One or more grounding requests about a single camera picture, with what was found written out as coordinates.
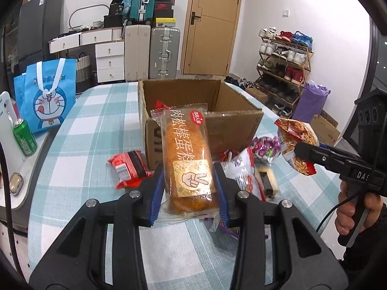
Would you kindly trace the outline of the right hand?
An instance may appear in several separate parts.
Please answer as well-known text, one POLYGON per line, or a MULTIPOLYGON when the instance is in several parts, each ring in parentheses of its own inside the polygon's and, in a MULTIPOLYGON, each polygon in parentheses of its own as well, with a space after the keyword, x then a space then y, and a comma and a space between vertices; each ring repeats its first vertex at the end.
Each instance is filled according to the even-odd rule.
MULTIPOLYGON (((341 203, 347 199, 348 184, 345 181, 341 181, 340 192, 338 195, 338 201, 341 203)), ((367 193, 364 200, 365 207, 369 209, 369 215, 366 218, 360 232, 372 227, 380 216, 382 207, 384 205, 382 197, 373 193, 367 193)), ((356 211, 356 205, 352 202, 347 202, 340 206, 336 210, 335 226, 340 235, 347 235, 352 228, 354 228, 355 222, 352 217, 356 211)))

